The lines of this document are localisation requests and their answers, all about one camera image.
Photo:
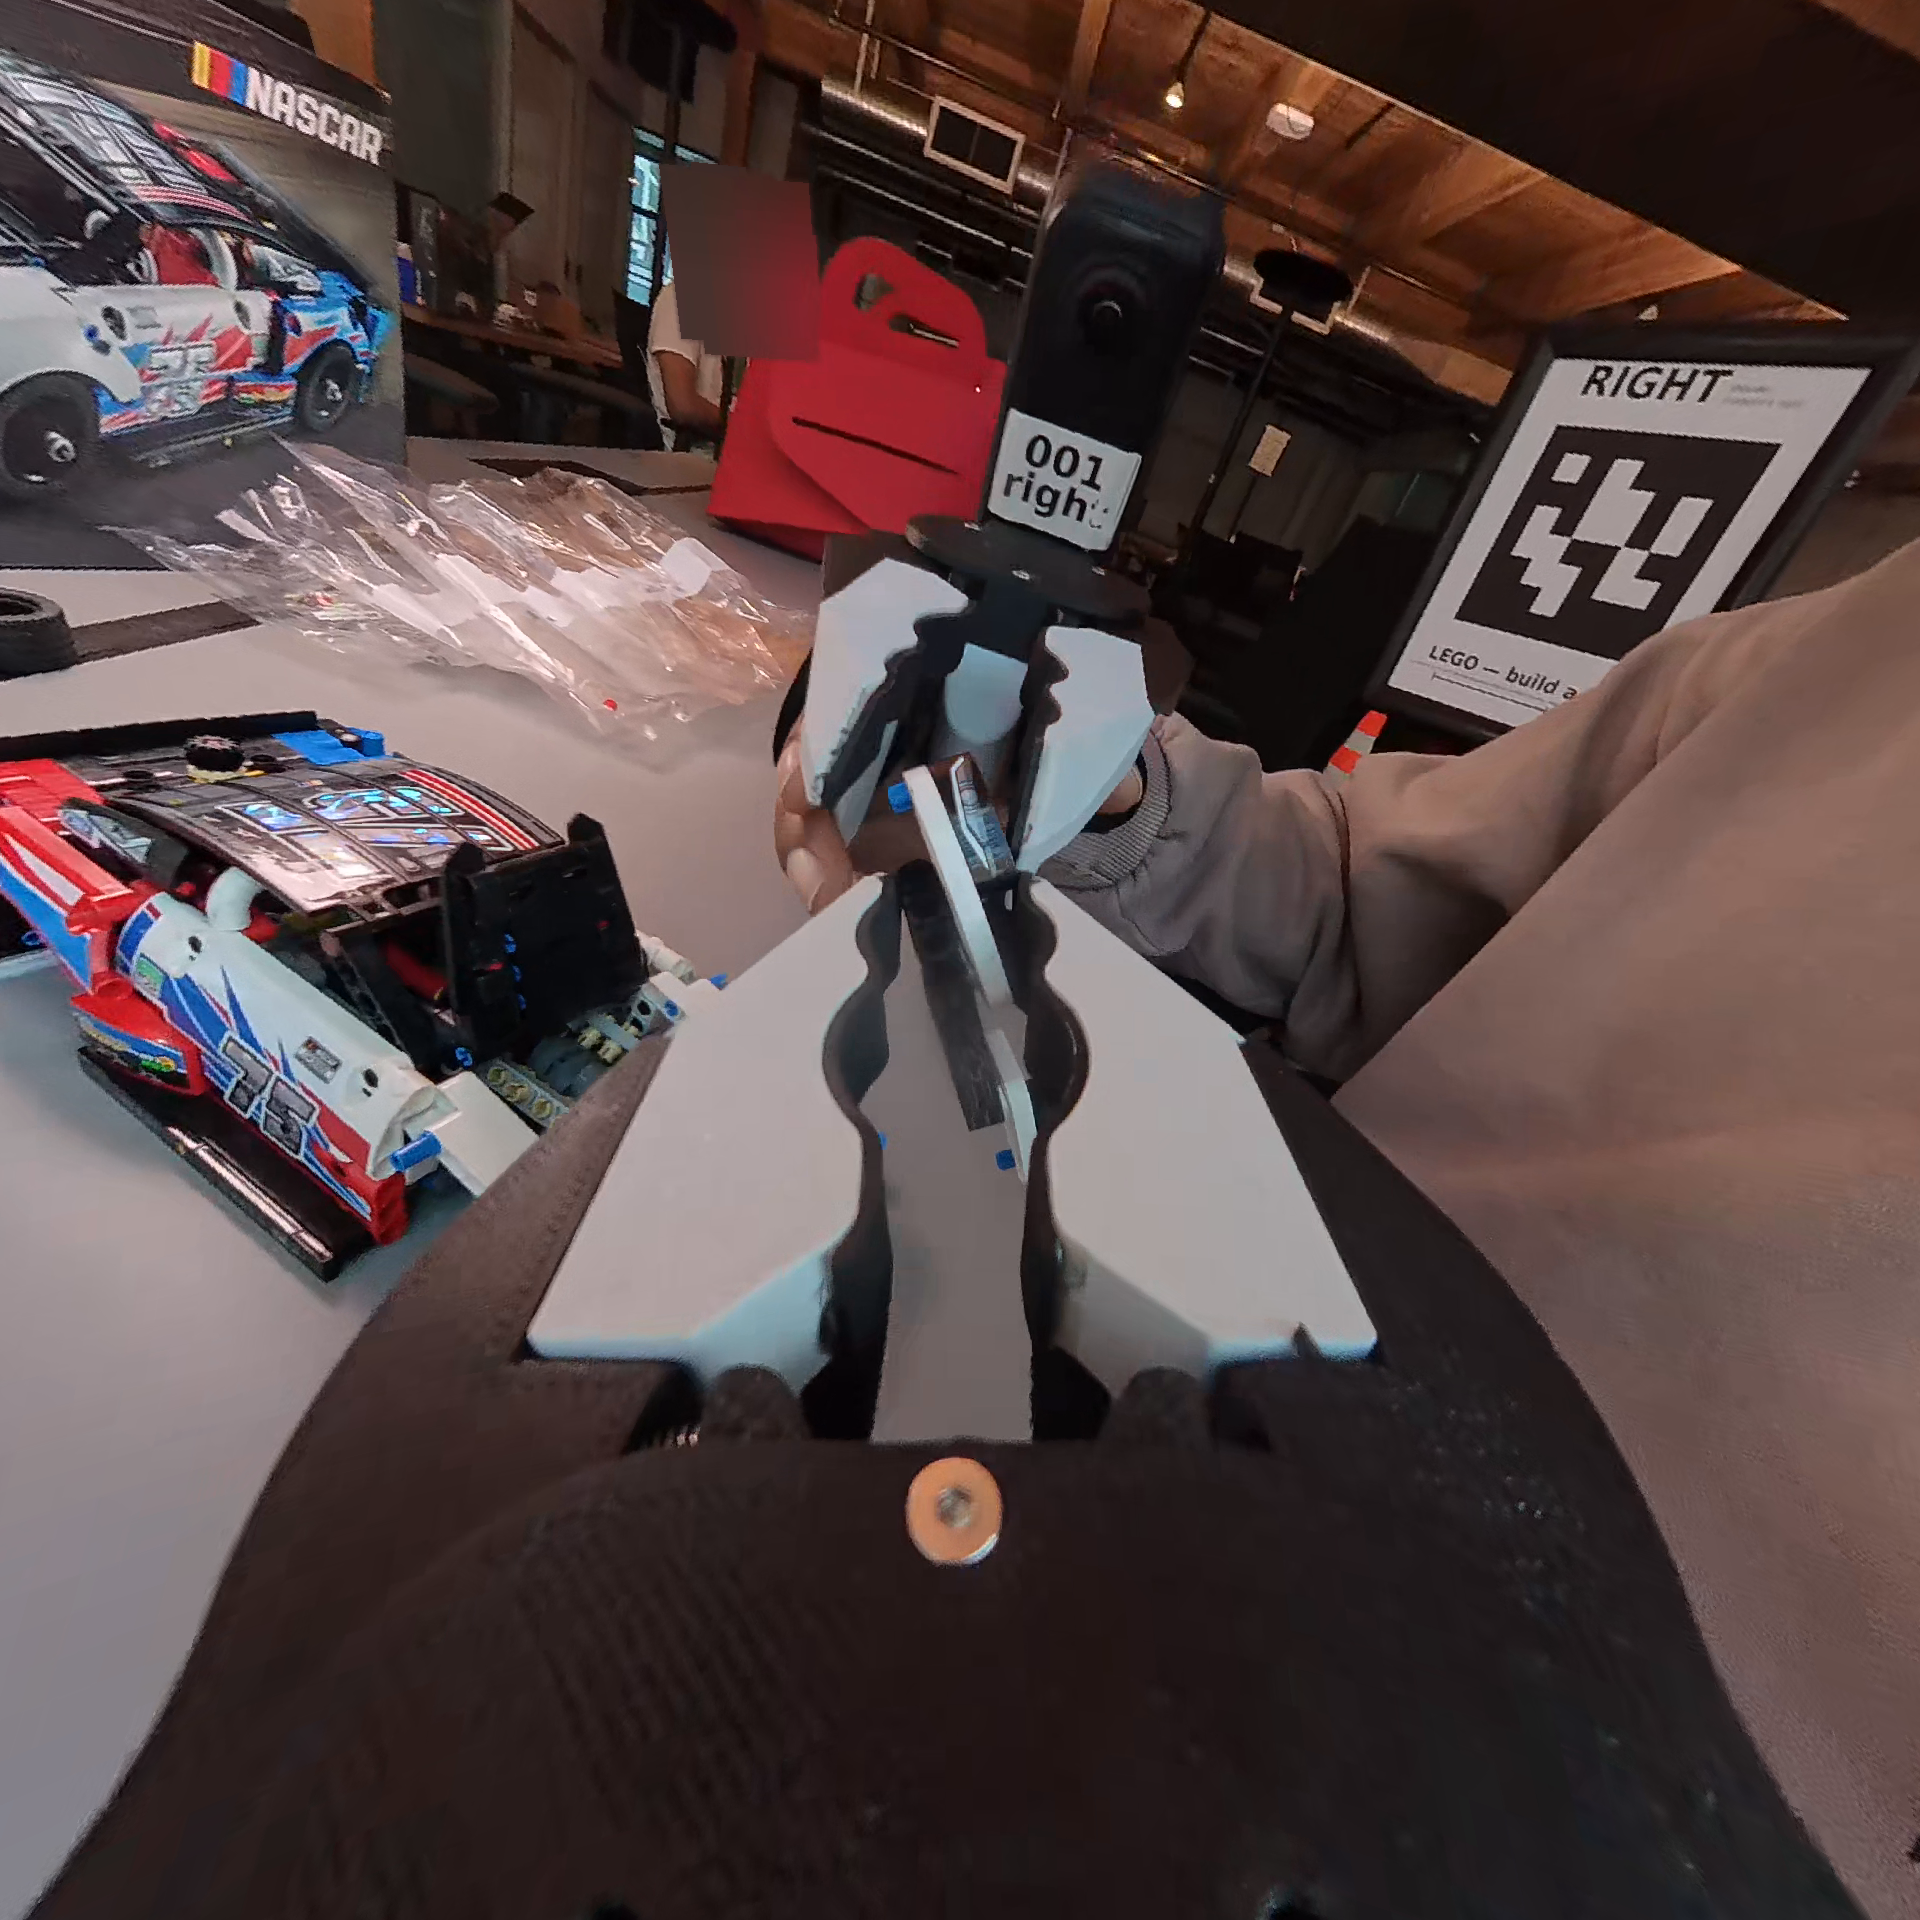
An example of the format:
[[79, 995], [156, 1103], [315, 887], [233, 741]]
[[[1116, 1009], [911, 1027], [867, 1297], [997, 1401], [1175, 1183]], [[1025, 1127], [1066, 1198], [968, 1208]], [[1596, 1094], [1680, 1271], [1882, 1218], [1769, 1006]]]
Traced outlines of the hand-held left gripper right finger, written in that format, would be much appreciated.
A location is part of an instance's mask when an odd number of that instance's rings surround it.
[[1060, 1346], [1094, 1379], [1210, 1379], [1300, 1336], [1370, 1356], [1376, 1326], [1241, 1037], [1047, 880], [1031, 897], [1084, 1070], [1044, 1156]]

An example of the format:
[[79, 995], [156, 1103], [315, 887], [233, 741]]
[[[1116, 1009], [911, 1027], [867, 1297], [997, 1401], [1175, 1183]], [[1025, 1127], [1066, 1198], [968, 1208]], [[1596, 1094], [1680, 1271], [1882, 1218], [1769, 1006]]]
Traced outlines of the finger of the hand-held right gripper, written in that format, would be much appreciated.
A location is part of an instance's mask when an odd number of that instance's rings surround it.
[[1139, 642], [1052, 625], [1029, 659], [1009, 775], [1015, 870], [1034, 874], [1107, 802], [1155, 722]]
[[922, 681], [917, 625], [966, 606], [946, 577], [899, 559], [867, 567], [822, 600], [799, 719], [806, 804], [834, 818], [867, 814]]

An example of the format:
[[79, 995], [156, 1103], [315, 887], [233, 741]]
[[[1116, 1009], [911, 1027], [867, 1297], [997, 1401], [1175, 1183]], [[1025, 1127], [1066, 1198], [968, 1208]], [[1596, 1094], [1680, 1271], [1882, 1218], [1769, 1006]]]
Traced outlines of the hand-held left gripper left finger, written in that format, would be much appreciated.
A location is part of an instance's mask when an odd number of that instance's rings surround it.
[[665, 1360], [706, 1386], [875, 1367], [893, 1249], [862, 1104], [898, 959], [898, 887], [868, 876], [682, 1021], [532, 1314], [532, 1355]]

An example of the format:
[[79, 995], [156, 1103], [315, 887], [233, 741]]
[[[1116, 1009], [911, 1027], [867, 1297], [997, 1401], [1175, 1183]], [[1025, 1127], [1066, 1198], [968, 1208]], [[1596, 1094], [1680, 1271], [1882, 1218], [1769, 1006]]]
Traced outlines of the black white brick bumper assembly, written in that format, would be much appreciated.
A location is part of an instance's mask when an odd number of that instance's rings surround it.
[[994, 924], [1013, 901], [1013, 854], [966, 755], [906, 770], [887, 787], [887, 805], [914, 821], [928, 866], [928, 876], [901, 879], [901, 910], [962, 1117], [971, 1134], [994, 1138], [1001, 1171], [1023, 1177], [1039, 1124]]

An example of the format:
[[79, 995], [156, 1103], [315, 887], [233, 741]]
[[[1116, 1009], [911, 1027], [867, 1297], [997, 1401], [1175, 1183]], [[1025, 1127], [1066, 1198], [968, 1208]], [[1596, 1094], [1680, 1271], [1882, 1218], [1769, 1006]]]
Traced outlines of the toy brick race car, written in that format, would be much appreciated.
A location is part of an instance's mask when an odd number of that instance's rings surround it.
[[587, 817], [310, 710], [4, 738], [2, 894], [85, 1073], [320, 1279], [724, 984], [636, 929]]

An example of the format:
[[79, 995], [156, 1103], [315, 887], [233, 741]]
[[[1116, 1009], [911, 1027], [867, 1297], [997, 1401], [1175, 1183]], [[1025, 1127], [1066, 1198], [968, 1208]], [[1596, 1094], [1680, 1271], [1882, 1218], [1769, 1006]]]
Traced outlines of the person's right forearm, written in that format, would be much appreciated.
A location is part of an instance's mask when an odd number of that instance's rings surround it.
[[1160, 722], [1116, 825], [1044, 879], [1122, 942], [1269, 1022], [1349, 1080], [1525, 908], [1536, 964], [1600, 948], [1678, 986], [1892, 986], [1916, 962], [1916, 545], [1773, 605], [1645, 642], [1596, 689], [1457, 757], [1389, 752], [1346, 781], [1262, 772]]

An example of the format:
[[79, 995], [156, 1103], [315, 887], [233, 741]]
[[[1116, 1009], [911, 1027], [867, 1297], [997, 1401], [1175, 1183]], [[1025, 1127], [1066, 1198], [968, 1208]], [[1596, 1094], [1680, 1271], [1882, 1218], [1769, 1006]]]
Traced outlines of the grey desk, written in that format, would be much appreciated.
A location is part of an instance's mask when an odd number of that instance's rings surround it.
[[[252, 628], [131, 651], [179, 573], [9, 573], [79, 620], [83, 662], [2, 693], [4, 735], [304, 710], [611, 838], [636, 924], [700, 973], [801, 918], [771, 853], [780, 698], [628, 752], [484, 670]], [[406, 1261], [469, 1205], [429, 1188], [403, 1245], [317, 1284], [89, 1083], [54, 967], [4, 980], [2, 1907], [23, 1915], [145, 1741], [278, 1454]]]

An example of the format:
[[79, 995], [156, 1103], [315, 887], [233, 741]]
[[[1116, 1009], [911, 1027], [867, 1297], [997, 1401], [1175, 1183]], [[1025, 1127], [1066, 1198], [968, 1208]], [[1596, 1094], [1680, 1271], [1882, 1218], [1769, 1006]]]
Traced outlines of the person's right hand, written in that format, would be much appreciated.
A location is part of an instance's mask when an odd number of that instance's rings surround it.
[[773, 856], [809, 917], [843, 898], [857, 879], [895, 871], [925, 854], [914, 813], [895, 813], [875, 790], [859, 829], [844, 837], [826, 807], [806, 802], [799, 724], [775, 759]]

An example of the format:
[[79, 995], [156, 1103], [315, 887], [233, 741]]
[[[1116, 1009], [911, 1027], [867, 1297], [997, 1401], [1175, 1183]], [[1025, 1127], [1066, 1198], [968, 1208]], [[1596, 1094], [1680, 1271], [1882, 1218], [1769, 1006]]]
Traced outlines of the red cardboard carrier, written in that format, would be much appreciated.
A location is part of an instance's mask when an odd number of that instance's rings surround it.
[[847, 240], [824, 266], [816, 356], [748, 364], [707, 515], [814, 562], [832, 536], [971, 519], [1004, 378], [966, 291], [884, 240]]

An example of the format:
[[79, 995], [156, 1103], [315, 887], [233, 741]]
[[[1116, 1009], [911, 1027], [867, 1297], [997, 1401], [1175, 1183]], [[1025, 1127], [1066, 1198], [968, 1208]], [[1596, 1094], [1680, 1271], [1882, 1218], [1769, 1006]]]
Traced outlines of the crumpled clear plastic bag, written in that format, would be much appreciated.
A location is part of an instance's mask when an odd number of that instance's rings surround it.
[[211, 536], [112, 532], [229, 606], [340, 656], [524, 681], [630, 752], [780, 693], [814, 616], [600, 477], [423, 482], [315, 444]]

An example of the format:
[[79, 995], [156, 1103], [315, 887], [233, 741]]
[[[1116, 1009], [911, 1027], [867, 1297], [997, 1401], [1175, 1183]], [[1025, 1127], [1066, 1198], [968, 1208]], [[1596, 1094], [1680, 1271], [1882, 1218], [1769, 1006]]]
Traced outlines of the black framed marker sign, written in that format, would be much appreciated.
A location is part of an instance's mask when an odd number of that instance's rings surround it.
[[1365, 704], [1487, 741], [1765, 596], [1916, 385], [1913, 325], [1554, 323]]

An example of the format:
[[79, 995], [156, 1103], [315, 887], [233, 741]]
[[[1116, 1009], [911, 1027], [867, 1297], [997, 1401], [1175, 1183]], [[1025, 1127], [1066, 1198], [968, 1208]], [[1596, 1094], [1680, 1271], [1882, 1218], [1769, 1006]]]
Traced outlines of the car printed cardboard box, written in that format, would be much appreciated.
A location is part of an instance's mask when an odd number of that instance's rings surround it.
[[326, 4], [2, 7], [2, 562], [405, 458], [395, 129]]

